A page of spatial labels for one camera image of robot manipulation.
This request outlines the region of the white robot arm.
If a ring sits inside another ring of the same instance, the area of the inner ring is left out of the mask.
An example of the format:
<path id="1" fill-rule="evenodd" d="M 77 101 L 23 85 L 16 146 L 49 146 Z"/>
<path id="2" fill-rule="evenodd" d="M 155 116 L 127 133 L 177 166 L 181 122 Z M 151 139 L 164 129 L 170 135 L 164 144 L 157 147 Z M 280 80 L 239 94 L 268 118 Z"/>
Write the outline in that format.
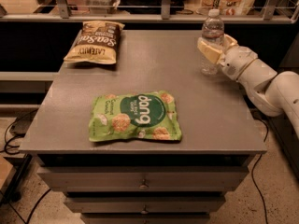
<path id="1" fill-rule="evenodd" d="M 278 73 L 248 47 L 239 46 L 229 35 L 222 46 L 200 37 L 197 48 L 224 75 L 241 84 L 251 102 L 266 116 L 283 113 L 299 137 L 299 75 L 293 71 Z"/>

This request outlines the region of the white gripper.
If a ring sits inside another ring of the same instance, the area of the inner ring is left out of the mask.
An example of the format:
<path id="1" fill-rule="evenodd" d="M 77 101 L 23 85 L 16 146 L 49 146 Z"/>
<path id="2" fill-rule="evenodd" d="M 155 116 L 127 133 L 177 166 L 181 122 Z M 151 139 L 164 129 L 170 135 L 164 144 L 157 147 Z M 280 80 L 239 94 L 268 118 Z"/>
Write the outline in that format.
<path id="1" fill-rule="evenodd" d="M 258 58 L 254 51 L 238 46 L 238 42 L 227 34 L 223 39 L 224 54 L 222 46 L 209 43 L 202 37 L 197 40 L 197 48 L 211 63 L 220 62 L 221 71 L 231 80 L 237 80 L 245 68 Z"/>

